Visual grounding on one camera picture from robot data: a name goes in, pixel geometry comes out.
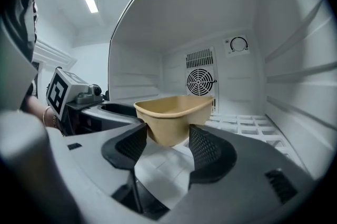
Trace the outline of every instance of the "person's arm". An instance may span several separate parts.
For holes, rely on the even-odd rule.
[[[26,97],[26,111],[34,116],[36,116],[41,122],[43,122],[43,113],[46,110],[47,106],[41,104],[35,96]],[[55,127],[54,126],[54,112],[50,108],[45,113],[44,121],[46,127]]]

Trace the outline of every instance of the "person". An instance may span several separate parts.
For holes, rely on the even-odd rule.
[[[23,55],[32,62],[37,40],[36,23],[38,20],[35,0],[11,0],[5,6],[1,19],[6,31],[14,40]],[[41,104],[32,96],[31,86],[24,98],[21,110],[38,117],[46,127],[61,129],[60,123],[50,107]]]

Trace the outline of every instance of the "tan plastic bowl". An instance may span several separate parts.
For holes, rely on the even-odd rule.
[[[203,125],[212,112],[213,97],[174,96],[134,104],[147,134],[163,146],[175,146],[189,136],[189,124]]]

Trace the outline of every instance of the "bracelet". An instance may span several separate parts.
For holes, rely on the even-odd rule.
[[[46,122],[45,122],[45,120],[44,120],[44,117],[45,117],[47,111],[49,110],[49,108],[50,108],[50,106],[48,106],[48,107],[44,110],[43,115],[42,115],[42,122],[43,122],[43,125],[44,125],[45,127],[47,127],[47,126],[46,126]]]
[[[60,123],[60,120],[58,118],[56,118],[56,127],[57,127],[57,129],[59,129],[59,131],[61,132],[62,136],[65,136],[63,127],[62,127],[62,125]]]
[[[54,114],[54,117],[53,117],[53,124],[54,124],[54,128],[55,128],[55,129],[58,128],[58,127],[57,127],[57,124],[56,124],[56,119],[57,119],[57,117],[56,117],[56,115]]]

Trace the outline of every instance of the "mesh gripper pad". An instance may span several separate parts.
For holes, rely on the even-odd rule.
[[[106,141],[101,149],[102,156],[112,166],[132,170],[146,146],[146,123]]]
[[[235,165],[234,147],[225,139],[190,125],[189,148],[194,158],[195,170],[190,174],[191,184],[209,184],[219,181]]]

